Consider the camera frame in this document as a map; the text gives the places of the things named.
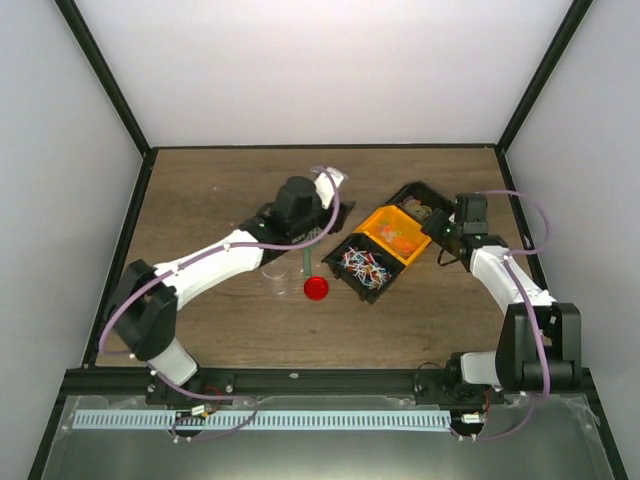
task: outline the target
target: orange bin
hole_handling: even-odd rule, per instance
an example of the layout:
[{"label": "orange bin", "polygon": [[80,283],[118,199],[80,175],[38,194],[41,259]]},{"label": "orange bin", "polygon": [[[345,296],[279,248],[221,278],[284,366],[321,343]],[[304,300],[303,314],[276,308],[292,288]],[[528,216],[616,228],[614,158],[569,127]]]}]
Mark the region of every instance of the orange bin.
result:
[{"label": "orange bin", "polygon": [[417,221],[398,207],[386,205],[371,214],[354,233],[364,233],[404,265],[410,265],[431,243],[420,228]]}]

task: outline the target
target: brown wood surface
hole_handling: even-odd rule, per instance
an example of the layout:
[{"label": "brown wood surface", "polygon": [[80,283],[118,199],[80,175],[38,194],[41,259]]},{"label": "brown wood surface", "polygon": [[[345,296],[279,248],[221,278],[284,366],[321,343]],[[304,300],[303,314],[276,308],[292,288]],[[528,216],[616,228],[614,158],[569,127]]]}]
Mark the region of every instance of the brown wood surface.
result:
[{"label": "brown wood surface", "polygon": [[[357,205],[345,229],[314,251],[314,274],[330,293],[302,293],[301,252],[289,252],[290,291],[271,294],[260,271],[238,275],[192,300],[177,336],[205,366],[411,368],[443,363],[454,351],[494,349],[502,313],[459,265],[439,267],[431,245],[374,305],[331,276],[320,260],[403,184],[422,180],[453,198],[504,188],[490,149],[163,150],[149,183],[127,263],[173,260],[215,243],[274,198],[291,175],[331,165],[349,175],[344,199]],[[492,233],[520,240],[506,197],[490,197]],[[110,348],[121,347],[110,338]],[[130,365],[100,357],[99,365]]]}]

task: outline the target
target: vent grille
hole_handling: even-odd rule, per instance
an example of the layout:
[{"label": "vent grille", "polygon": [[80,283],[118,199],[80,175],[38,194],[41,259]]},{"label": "vent grille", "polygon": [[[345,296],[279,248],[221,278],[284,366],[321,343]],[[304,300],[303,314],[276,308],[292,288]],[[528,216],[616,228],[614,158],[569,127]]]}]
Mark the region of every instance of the vent grille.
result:
[{"label": "vent grille", "polygon": [[[186,419],[181,430],[228,430],[251,412],[219,411],[206,420]],[[175,411],[78,410],[76,430],[166,430]],[[448,432],[451,414],[443,411],[264,411],[244,430],[394,430]]]}]

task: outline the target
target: red round object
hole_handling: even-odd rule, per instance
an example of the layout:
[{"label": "red round object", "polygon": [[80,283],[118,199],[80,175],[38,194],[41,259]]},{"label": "red round object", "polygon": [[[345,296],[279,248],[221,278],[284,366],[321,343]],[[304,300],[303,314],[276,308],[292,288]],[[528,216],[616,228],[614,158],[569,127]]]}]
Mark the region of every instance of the red round object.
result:
[{"label": "red round object", "polygon": [[322,277],[309,277],[304,282],[304,294],[309,300],[322,300],[329,293],[329,283]]}]

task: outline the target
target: white wall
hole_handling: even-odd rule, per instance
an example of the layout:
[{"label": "white wall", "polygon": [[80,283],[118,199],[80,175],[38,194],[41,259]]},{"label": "white wall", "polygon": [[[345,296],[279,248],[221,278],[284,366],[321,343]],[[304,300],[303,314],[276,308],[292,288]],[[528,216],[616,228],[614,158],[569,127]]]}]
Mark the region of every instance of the white wall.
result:
[{"label": "white wall", "polygon": [[77,0],[152,145],[495,142],[570,0]]},{"label": "white wall", "polygon": [[508,152],[517,187],[551,217],[542,264],[554,295],[582,311],[586,365],[630,478],[640,478],[639,24],[635,0],[594,2]]},{"label": "white wall", "polygon": [[3,1],[0,45],[0,469],[19,479],[80,364],[141,158],[53,1]]}]

